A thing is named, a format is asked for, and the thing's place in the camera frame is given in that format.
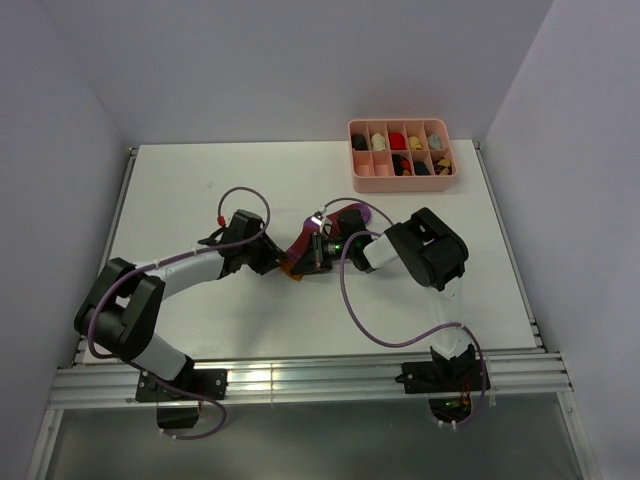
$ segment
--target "purple cable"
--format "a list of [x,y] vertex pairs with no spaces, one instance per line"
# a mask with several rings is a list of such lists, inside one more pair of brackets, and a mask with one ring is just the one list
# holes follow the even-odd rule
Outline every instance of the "purple cable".
[[[372,205],[369,205],[369,206],[372,207],[378,213],[380,213],[380,211],[377,208],[373,207]],[[360,323],[360,320],[358,320],[358,317],[356,316],[355,312],[353,311],[353,307],[351,306],[351,302],[349,301],[349,297],[347,295],[347,287],[345,286],[345,283],[344,283],[344,266],[345,266],[345,263],[346,263],[346,260],[347,260],[347,252],[349,251],[349,247],[351,246],[351,242],[353,242],[353,240],[355,240],[357,237],[361,237],[363,235],[372,235],[374,237],[381,237],[382,236],[379,233],[375,233],[375,232],[356,232],[353,235],[351,235],[349,237],[349,239],[346,241],[346,243],[344,244],[344,248],[342,249],[342,255],[340,256],[340,291],[342,292],[342,299],[344,300],[345,307],[347,307],[347,312],[349,312],[349,315],[351,316],[351,319],[353,320],[353,322],[356,324],[356,327],[358,327],[358,329],[364,334],[365,337],[367,337],[372,342],[377,343],[378,345],[381,345],[381,346],[387,347],[387,348],[408,347],[409,345],[413,345],[414,343],[418,343],[420,340],[423,340],[423,339],[427,338],[429,335],[433,335],[434,333],[439,332],[440,330],[444,330],[445,328],[457,327],[457,328],[461,328],[462,330],[464,330],[466,332],[466,334],[469,335],[469,338],[471,338],[471,341],[475,345],[476,350],[478,351],[478,356],[480,357],[480,365],[482,366],[482,389],[480,390],[480,399],[478,400],[478,407],[474,407],[471,410],[471,413],[469,414],[469,416],[467,418],[465,418],[461,422],[456,423],[456,425],[464,425],[465,423],[467,423],[469,420],[471,420],[473,418],[473,416],[476,414],[476,410],[478,410],[480,405],[483,404],[484,396],[485,396],[485,393],[487,391],[487,369],[486,369],[486,366],[484,364],[484,355],[482,353],[482,348],[480,348],[480,344],[478,343],[478,339],[475,337],[475,335],[473,333],[471,333],[471,330],[469,330],[465,325],[463,325],[460,322],[443,323],[442,325],[438,325],[437,327],[433,327],[431,330],[427,330],[426,332],[418,335],[415,338],[412,338],[411,340],[407,340],[406,342],[400,342],[400,343],[385,342],[384,340],[380,340],[379,338],[377,338],[373,334],[371,334],[364,327],[364,325],[362,325],[362,323]]]
[[364,200],[360,200],[359,198],[353,198],[353,197],[334,198],[330,202],[325,203],[324,206],[326,208],[326,207],[329,207],[330,205],[333,205],[334,203],[338,203],[338,202],[358,202],[358,203],[362,203],[363,205],[366,205],[367,207],[369,207],[371,210],[374,210],[374,211],[378,212],[380,215],[382,215],[382,218],[384,218],[387,222],[389,222],[389,225],[393,225],[393,222],[387,216],[386,213],[384,213],[378,207],[375,207],[375,206],[371,205],[369,202],[365,202]]
[[[197,252],[191,251],[191,252],[180,253],[178,255],[174,255],[173,257],[165,258],[164,260],[159,261],[157,265],[155,263],[152,263],[152,264],[149,264],[149,265],[145,265],[143,267],[136,268],[135,270],[132,270],[131,272],[123,275],[122,277],[120,277],[113,285],[111,285],[111,287],[107,290],[107,292],[104,294],[104,296],[100,299],[100,301],[98,302],[98,305],[96,305],[96,309],[94,310],[93,315],[91,316],[91,320],[89,321],[89,328],[87,329],[87,346],[89,347],[89,351],[91,352],[91,355],[93,355],[94,357],[99,358],[99,359],[114,358],[115,357],[115,355],[103,355],[103,354],[99,353],[96,350],[96,347],[95,347],[95,344],[94,344],[94,337],[95,337],[96,328],[97,328],[97,320],[98,320],[98,317],[100,316],[100,313],[102,313],[102,310],[104,309],[104,307],[107,304],[107,302],[111,299],[111,297],[113,297],[113,295],[120,288],[120,286],[123,283],[125,283],[127,280],[129,280],[130,278],[138,275],[139,273],[144,273],[144,272],[148,272],[149,270],[154,270],[154,269],[159,268],[159,267],[164,267],[166,265],[171,265],[173,263],[179,262],[181,260],[184,260],[186,258],[192,257],[194,255],[198,255],[198,254],[206,253],[206,252],[212,252],[212,251],[215,251],[215,250],[224,250],[224,249],[227,249],[227,248],[241,247],[242,245],[246,245],[247,243],[253,242],[254,240],[256,240],[257,238],[259,238],[261,235],[264,234],[264,232],[267,230],[267,227],[269,226],[269,223],[271,222],[271,208],[269,207],[269,203],[267,202],[267,199],[264,198],[264,196],[260,192],[258,192],[257,190],[254,190],[253,188],[249,188],[249,187],[234,187],[234,188],[231,188],[231,189],[227,190],[225,192],[225,194],[222,195],[222,197],[220,198],[220,201],[218,202],[218,216],[222,215],[222,204],[223,204],[224,200],[231,193],[233,193],[235,191],[238,191],[238,190],[244,190],[246,192],[253,193],[260,200],[262,200],[262,203],[264,203],[264,206],[265,206],[265,208],[267,210],[267,218],[266,218],[266,220],[264,222],[264,227],[262,228],[262,230],[260,230],[254,236],[252,236],[250,238],[247,238],[245,240],[242,240],[240,242],[229,243],[227,245],[214,245],[213,247],[205,247],[205,248],[202,248],[202,249],[198,250]],[[155,377],[156,377],[156,380],[158,381],[158,383],[163,388],[166,388],[167,390],[173,391],[174,393],[177,393],[179,395],[183,395],[185,397],[193,398],[194,400],[199,400],[199,401],[205,401],[205,402],[212,403],[213,405],[218,407],[222,412],[222,419],[221,419],[220,423],[218,423],[218,425],[216,425],[210,431],[205,432],[205,433],[201,433],[199,435],[180,435],[180,436],[175,435],[176,438],[180,438],[181,440],[196,440],[198,438],[208,437],[209,435],[212,435],[212,434],[216,433],[218,430],[220,430],[222,428],[222,426],[224,425],[224,422],[225,422],[225,420],[227,418],[227,411],[222,406],[222,404],[220,404],[219,402],[215,401],[212,398],[207,398],[207,397],[204,397],[202,395],[198,395],[197,393],[187,392],[187,391],[180,390],[178,388],[172,387],[171,385],[169,385],[164,380],[158,378],[157,376],[155,376]]]

